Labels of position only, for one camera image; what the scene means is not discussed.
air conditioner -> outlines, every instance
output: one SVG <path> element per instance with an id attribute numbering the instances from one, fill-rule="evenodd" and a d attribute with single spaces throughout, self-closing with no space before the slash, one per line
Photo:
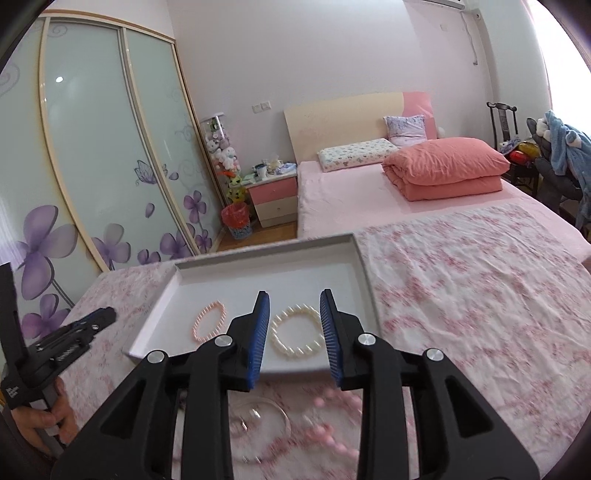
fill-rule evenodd
<path id="1" fill-rule="evenodd" d="M 458 10 L 464 10 L 466 8 L 465 0 L 424 0 L 425 2 L 431 2 L 432 4 L 447 5 L 448 7 L 457 8 Z"/>

flower stem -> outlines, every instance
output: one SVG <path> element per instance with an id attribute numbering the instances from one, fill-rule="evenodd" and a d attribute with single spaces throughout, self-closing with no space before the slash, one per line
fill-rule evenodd
<path id="1" fill-rule="evenodd" d="M 51 281 L 51 285 L 53 285 L 53 288 L 55 288 L 57 290 L 57 292 L 59 293 L 59 295 L 63 298 L 63 300 L 68 304 L 68 306 L 70 308 L 74 307 L 74 302 L 70 299 L 70 297 L 66 294 L 66 292 L 63 290 L 63 288 L 60 286 L 60 284 L 56 281 L 56 279 L 54 278 Z"/>

floral cushion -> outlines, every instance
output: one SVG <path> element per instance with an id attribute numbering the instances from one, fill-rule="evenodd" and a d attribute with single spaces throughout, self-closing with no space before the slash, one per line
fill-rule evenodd
<path id="1" fill-rule="evenodd" d="M 325 148 L 318 152 L 318 159 L 323 171 L 333 171 L 372 163 L 382 163 L 390 154 L 396 151 L 398 151 L 396 145 L 392 145 L 385 138 L 378 138 L 369 142 Z"/>
<path id="2" fill-rule="evenodd" d="M 427 140 L 425 116 L 385 116 L 388 139 L 400 148 L 412 147 Z"/>

metal bolt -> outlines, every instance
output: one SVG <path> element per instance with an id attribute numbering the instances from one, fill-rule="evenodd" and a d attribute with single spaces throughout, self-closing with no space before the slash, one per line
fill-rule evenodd
<path id="1" fill-rule="evenodd" d="M 443 352 L 439 348 L 430 348 L 427 350 L 427 358 L 434 362 L 440 362 L 445 358 L 445 355 L 443 355 Z"/>
<path id="2" fill-rule="evenodd" d="M 164 352 L 160 350 L 154 350 L 148 354 L 148 362 L 151 364 L 159 364 L 162 360 L 164 360 Z"/>
<path id="3" fill-rule="evenodd" d="M 357 340 L 361 345 L 373 345 L 375 343 L 375 337 L 371 333 L 362 333 Z"/>
<path id="4" fill-rule="evenodd" d="M 217 346 L 229 346 L 232 344 L 233 340 L 229 335 L 220 335 L 219 337 L 216 337 L 215 342 Z"/>

shallow white box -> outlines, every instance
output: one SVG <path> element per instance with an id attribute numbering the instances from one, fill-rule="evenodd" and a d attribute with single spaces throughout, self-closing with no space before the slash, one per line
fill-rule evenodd
<path id="1" fill-rule="evenodd" d="M 308 304 L 319 310 L 320 293 L 332 289 L 338 309 L 356 315 L 367 332 L 379 334 L 376 308 L 359 248 L 352 234 L 285 242 L 268 247 L 208 255 L 177 265 L 154 303 L 128 354 L 143 358 L 152 350 L 169 356 L 197 348 L 191 329 L 199 312 L 219 300 L 230 321 L 250 313 L 260 290 L 269 294 L 271 320 L 287 307 Z M 212 311 L 199 327 L 204 336 L 219 318 Z M 314 338 L 317 330 L 307 317 L 281 324 L 278 334 L 290 346 Z M 304 359 L 281 355 L 267 334 L 262 374 L 308 373 L 329 368 L 326 350 Z"/>

